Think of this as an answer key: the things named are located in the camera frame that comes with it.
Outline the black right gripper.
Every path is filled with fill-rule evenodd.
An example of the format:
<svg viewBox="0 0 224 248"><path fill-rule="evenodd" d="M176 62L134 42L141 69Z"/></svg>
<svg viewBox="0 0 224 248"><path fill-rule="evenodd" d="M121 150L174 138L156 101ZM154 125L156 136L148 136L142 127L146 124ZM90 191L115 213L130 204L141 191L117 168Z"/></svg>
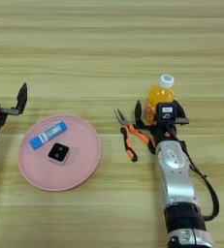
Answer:
<svg viewBox="0 0 224 248"><path fill-rule="evenodd" d="M148 126L142 121L143 111L141 102L136 102L134 110L136 127L141 130L149 130L150 138L148 143L151 146L157 146L162 141L178 141L176 136L176 125L182 126L189 123L189 119L186 117L181 104L177 100L174 100L174 104L176 106L176 121L174 123L171 121L164 121L162 124L153 124Z"/></svg>

